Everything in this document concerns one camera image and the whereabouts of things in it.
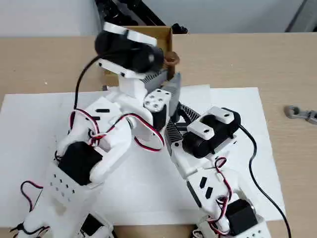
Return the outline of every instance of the white robot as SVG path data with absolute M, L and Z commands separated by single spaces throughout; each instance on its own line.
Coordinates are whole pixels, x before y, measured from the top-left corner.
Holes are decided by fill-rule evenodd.
M 152 37 L 105 24 L 96 39 L 99 56 L 85 70 L 98 62 L 118 74 L 119 88 L 84 110 L 77 108 L 76 94 L 71 130 L 57 147 L 34 209 L 17 226 L 18 238 L 43 231 L 44 237 L 53 238 L 112 238 L 112 224 L 94 214 L 92 205 L 133 140 L 153 153 L 168 146 L 172 162 L 206 214 L 193 236 L 270 237 L 247 184 L 223 167 L 237 141 L 239 114 L 212 107 L 200 116 L 180 104 L 180 74 L 162 86 L 166 71 L 156 45 Z M 186 122 L 177 123 L 179 117 Z

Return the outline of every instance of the mounting hole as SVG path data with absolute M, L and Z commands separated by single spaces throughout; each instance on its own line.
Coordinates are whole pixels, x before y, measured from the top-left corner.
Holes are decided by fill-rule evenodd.
M 294 115 L 298 115 L 299 114 L 299 108 L 298 107 L 293 107 L 293 112 L 294 112 Z

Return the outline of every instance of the black cable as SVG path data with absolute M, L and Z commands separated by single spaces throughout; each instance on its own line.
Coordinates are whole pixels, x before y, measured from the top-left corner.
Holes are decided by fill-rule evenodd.
M 133 49 L 129 49 L 129 50 L 121 50 L 121 51 L 114 51 L 114 52 L 107 52 L 104 54 L 100 54 L 97 55 L 96 57 L 94 57 L 83 69 L 83 71 L 80 73 L 79 78 L 77 80 L 77 84 L 76 84 L 76 89 L 75 89 L 75 100 L 74 100 L 74 109 L 77 109 L 77 103 L 78 103 L 78 91 L 79 91 L 79 85 L 81 83 L 81 80 L 83 79 L 83 76 L 85 75 L 85 73 L 87 72 L 87 70 L 90 68 L 90 66 L 92 66 L 95 62 L 97 62 L 100 59 L 103 59 L 105 57 L 108 56 L 112 56 L 115 54 L 119 54 L 119 53 L 126 53 L 126 52 L 132 52 L 138 50 L 138 48 L 133 48 Z
M 81 83 L 81 80 L 83 79 L 83 76 L 85 75 L 85 73 L 87 72 L 87 70 L 90 68 L 90 66 L 93 65 L 93 63 L 97 62 L 98 60 L 100 60 L 102 57 L 104 57 L 104 55 L 97 55 L 96 57 L 94 57 L 83 69 L 83 71 L 80 73 L 79 78 L 77 80 L 77 84 L 76 84 L 76 89 L 75 89 L 75 101 L 74 101 L 74 109 L 77 108 L 77 102 L 78 102 L 78 91 L 79 91 L 79 85 Z
M 252 181 L 255 184 L 255 186 L 258 188 L 258 190 L 274 205 L 274 207 L 276 207 L 278 212 L 281 214 L 281 216 L 285 222 L 285 225 L 286 225 L 288 237 L 292 238 L 290 226 L 288 224 L 287 218 L 286 218 L 285 214 L 283 213 L 282 209 L 273 201 L 272 198 L 270 198 L 270 196 L 266 192 L 264 192 L 264 190 L 258 184 L 256 178 L 254 177 L 254 174 L 252 171 L 252 161 L 255 158 L 255 156 L 257 155 L 257 151 L 258 151 L 258 146 L 257 146 L 256 140 L 254 140 L 253 136 L 242 125 L 239 125 L 239 127 L 246 134 L 246 136 L 252 141 L 253 147 L 254 147 L 253 154 L 249 160 L 249 171 L 250 171 Z

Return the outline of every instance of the wire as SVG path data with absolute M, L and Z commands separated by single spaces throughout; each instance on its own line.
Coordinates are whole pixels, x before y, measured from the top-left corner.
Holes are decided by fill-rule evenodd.
M 220 168 L 227 162 L 227 159 L 225 157 L 219 157 L 216 159 L 215 163 L 214 163 L 214 167 L 215 169 L 217 170 L 217 173 L 219 173 L 222 178 L 223 178 L 223 182 L 224 184 L 226 185 L 227 189 L 228 189 L 228 195 L 226 197 L 221 197 L 223 198 L 224 200 L 223 201 L 220 201 L 219 199 L 217 200 L 217 203 L 219 205 L 219 207 L 221 207 L 221 214 L 218 218 L 216 219 L 210 219 L 210 218 L 207 218 L 207 222 L 209 223 L 209 226 L 210 228 L 218 235 L 227 235 L 229 234 L 230 230 L 229 231 L 226 231 L 226 232 L 223 232 L 221 230 L 219 230 L 218 228 L 215 227 L 215 224 L 216 222 L 218 222 L 220 219 L 222 219 L 224 216 L 225 216 L 225 213 L 227 211 L 227 207 L 228 207 L 228 203 L 231 199 L 231 196 L 232 196 L 232 188 L 230 187 L 226 177 L 224 176 L 224 174 L 222 173 L 222 171 L 220 170 Z
M 285 216 L 285 214 L 283 213 L 282 209 L 273 201 L 273 199 L 266 193 L 264 192 L 264 190 L 260 187 L 260 185 L 258 184 L 256 178 L 254 177 L 253 171 L 252 171 L 252 162 L 255 158 L 255 156 L 257 155 L 257 151 L 258 151 L 258 146 L 257 143 L 255 141 L 255 139 L 253 138 L 253 136 L 242 126 L 239 125 L 239 128 L 246 134 L 246 136 L 251 140 L 251 142 L 253 143 L 253 154 L 249 160 L 249 171 L 250 171 L 250 175 L 252 178 L 253 183 L 255 184 L 255 186 L 258 188 L 258 190 L 274 205 L 274 207 L 276 207 L 276 209 L 279 211 L 279 213 L 281 214 L 285 225 L 286 225 L 286 229 L 287 229 L 287 233 L 288 233 L 288 237 L 291 238 L 292 234 L 291 234 L 291 229 L 289 226 L 289 223 L 287 221 L 287 218 Z
M 32 200 L 30 199 L 30 197 L 24 192 L 24 190 L 23 190 L 23 187 L 24 187 L 24 185 L 26 184 L 26 183 L 28 183 L 28 184 L 30 184 L 30 185 L 32 185 L 33 187 L 35 187 L 35 188 L 38 188 L 38 189 L 43 189 L 43 187 L 42 186 L 39 186 L 39 185 L 37 185 L 36 183 L 34 183 L 34 182 L 32 182 L 32 181 L 29 181 L 29 180 L 27 180 L 27 181 L 24 181 L 22 184 L 21 184 L 21 186 L 20 186 L 20 191 L 21 191 L 21 193 L 22 193 L 22 195 L 26 198 L 26 200 L 28 200 L 28 202 L 29 202 L 29 205 L 30 205 L 30 208 L 29 208 L 29 212 L 31 212 L 32 210 L 33 210 L 33 203 L 32 203 Z
M 76 89 L 75 89 L 75 100 L 74 100 L 74 109 L 77 109 L 77 103 L 78 103 L 78 92 L 79 92 L 79 86 L 80 86 L 80 83 L 85 75 L 85 73 L 87 72 L 87 70 L 95 63 L 97 62 L 98 60 L 102 59 L 102 58 L 105 58 L 105 57 L 109 57 L 109 56 L 112 56 L 112 55 L 115 55 L 115 54 L 120 54 L 120 53 L 127 53 L 127 52 L 132 52 L 132 51 L 136 51 L 138 50 L 139 48 L 132 48 L 132 49 L 129 49 L 129 50 L 121 50 L 121 51 L 114 51 L 114 52 L 107 52 L 107 53 L 104 53 L 104 54 L 100 54 L 100 55 L 97 55 L 96 57 L 94 57 L 83 69 L 83 71 L 80 73 L 79 77 L 78 77 L 78 80 L 77 80 L 77 83 L 76 83 Z
M 159 149 L 156 149 L 156 148 L 152 148 L 152 147 L 148 147 L 144 144 L 142 144 L 140 142 L 140 140 L 137 138 L 137 137 L 134 137 L 134 140 L 135 142 L 141 146 L 143 149 L 146 149 L 146 150 L 149 150 L 149 151 L 153 151 L 153 152 L 158 152 L 160 151 L 164 146 L 164 139 L 162 137 L 162 135 L 160 134 L 160 132 L 158 132 L 151 124 L 149 124 L 146 120 L 144 120 L 141 116 L 135 114 L 135 113 L 127 113 L 127 114 L 123 114 L 121 115 L 117 120 L 116 122 L 110 127 L 110 129 L 104 133 L 98 133 L 94 136 L 92 136 L 93 139 L 95 140 L 100 140 L 102 138 L 104 138 L 107 133 L 109 133 L 112 129 L 115 128 L 115 125 L 117 123 L 119 123 L 122 119 L 126 118 L 126 117 L 133 117 L 133 118 L 136 118 L 137 120 L 139 120 L 147 129 L 149 129 L 151 132 L 153 132 L 153 134 L 158 137 L 159 141 L 160 141 L 160 144 L 161 144 L 161 147 Z

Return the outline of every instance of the white paper sheet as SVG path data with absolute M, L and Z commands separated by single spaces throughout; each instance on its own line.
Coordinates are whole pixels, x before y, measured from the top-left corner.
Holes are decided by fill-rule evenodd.
M 199 113 L 207 110 L 211 102 L 241 113 L 244 125 L 259 145 L 258 165 L 255 162 L 259 182 L 283 207 L 257 89 L 213 89 L 211 92 L 210 97 L 208 85 L 184 87 L 181 101 Z M 105 92 L 81 93 L 79 107 L 92 103 L 102 94 Z M 0 113 L 0 204 L 5 204 L 1 208 L 0 227 L 14 226 L 27 215 L 28 204 L 20 194 L 19 186 L 27 179 L 42 183 L 57 142 L 67 133 L 72 103 L 72 93 L 6 95 Z M 251 155 L 251 146 L 243 138 L 242 135 L 237 147 L 240 148 L 238 154 L 244 158 L 239 161 L 244 163 Z M 201 213 L 167 151 L 152 153 L 134 145 L 130 152 L 126 161 L 105 182 L 95 210 L 117 225 L 196 222 Z M 232 165 L 248 178 L 242 163 Z M 28 187 L 26 191 L 33 200 L 36 199 L 36 189 Z M 259 198 L 265 204 L 265 218 L 279 219 L 265 198 Z

